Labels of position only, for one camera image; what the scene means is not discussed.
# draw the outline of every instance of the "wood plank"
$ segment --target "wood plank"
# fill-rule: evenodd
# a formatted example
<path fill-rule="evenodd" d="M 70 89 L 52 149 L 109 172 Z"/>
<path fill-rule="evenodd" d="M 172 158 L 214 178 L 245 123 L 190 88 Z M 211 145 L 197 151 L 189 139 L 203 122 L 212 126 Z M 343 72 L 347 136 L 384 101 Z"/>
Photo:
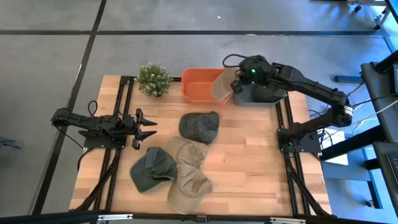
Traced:
<path fill-rule="evenodd" d="M 104 76 L 96 115 L 112 114 L 119 80 L 120 76 Z M 130 178 L 129 170 L 146 153 L 149 146 L 162 147 L 172 136 L 179 136 L 178 123 L 182 115 L 215 111 L 220 114 L 219 135 L 209 146 L 201 168 L 211 180 L 213 192 L 203 199 L 194 213 L 291 215 L 285 165 L 277 143 L 278 121 L 275 106 L 240 107 L 232 101 L 224 106 L 188 105 L 180 89 L 180 83 L 173 82 L 168 94 L 160 98 L 148 98 L 139 92 L 138 85 L 134 85 L 130 113 L 134 114 L 136 108 L 141 108 L 147 119 L 158 123 L 157 126 L 142 129 L 156 130 L 158 133 L 141 143 L 141 150 L 134 150 L 131 147 L 132 137 L 128 137 L 127 147 L 122 151 L 111 211 L 175 213 L 167 206 L 171 183 L 163 183 L 153 191 L 140 194 Z M 305 97 L 297 92 L 291 92 L 289 96 L 294 121 L 307 121 L 309 117 Z M 98 149 L 82 160 L 70 208 L 79 206 L 93 190 L 100 174 L 103 154 L 103 149 Z M 330 212 L 319 161 L 311 154 L 300 155 L 307 187 L 320 205 Z M 104 206 L 106 188 L 101 208 Z M 299 194 L 297 198 L 302 210 Z"/>

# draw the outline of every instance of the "concrete floor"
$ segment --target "concrete floor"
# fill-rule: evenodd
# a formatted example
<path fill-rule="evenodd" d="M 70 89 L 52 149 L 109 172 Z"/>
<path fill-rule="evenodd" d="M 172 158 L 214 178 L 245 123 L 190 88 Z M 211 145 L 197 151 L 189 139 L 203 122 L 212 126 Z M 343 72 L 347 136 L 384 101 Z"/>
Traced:
<path fill-rule="evenodd" d="M 100 30 L 371 30 L 376 10 L 363 7 L 353 13 L 345 2 L 251 0 L 113 0 L 108 1 Z M 100 0 L 23 1 L 0 0 L 0 29 L 92 28 Z M 395 43 L 392 18 L 386 30 Z M 37 183 L 53 144 L 56 130 L 50 118 L 65 106 L 78 72 L 88 36 L 0 35 L 0 136 L 18 139 L 25 148 L 0 150 L 0 216 L 30 211 Z M 136 75 L 147 62 L 160 62 L 180 76 L 189 67 L 220 67 L 231 53 L 261 54 L 271 62 L 285 63 L 330 87 L 349 92 L 356 85 L 332 82 L 334 75 L 356 75 L 360 64 L 390 54 L 379 37 L 140 35 L 97 36 L 76 101 L 76 113 L 87 114 L 103 75 Z M 352 97 L 357 103 L 368 97 L 361 87 Z M 323 105 L 307 98 L 308 107 Z M 370 103 L 356 111 L 361 119 L 374 112 Z M 372 121 L 358 132 L 376 125 Z M 352 132 L 355 127 L 345 129 Z M 83 138 L 76 129 L 68 134 Z M 65 139 L 44 212 L 67 211 L 76 179 L 81 150 Z M 398 219 L 383 190 L 384 210 L 368 208 L 363 183 L 326 180 L 333 213 L 338 217 L 396 223 Z"/>

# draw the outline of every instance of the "green plant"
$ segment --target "green plant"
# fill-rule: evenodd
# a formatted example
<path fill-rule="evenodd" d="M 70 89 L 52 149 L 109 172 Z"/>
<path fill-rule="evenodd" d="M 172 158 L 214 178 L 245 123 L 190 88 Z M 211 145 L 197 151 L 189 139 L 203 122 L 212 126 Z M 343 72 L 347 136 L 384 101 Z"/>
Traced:
<path fill-rule="evenodd" d="M 170 71 L 158 63 L 148 63 L 139 68 L 139 90 L 146 96 L 162 96 L 170 87 Z"/>

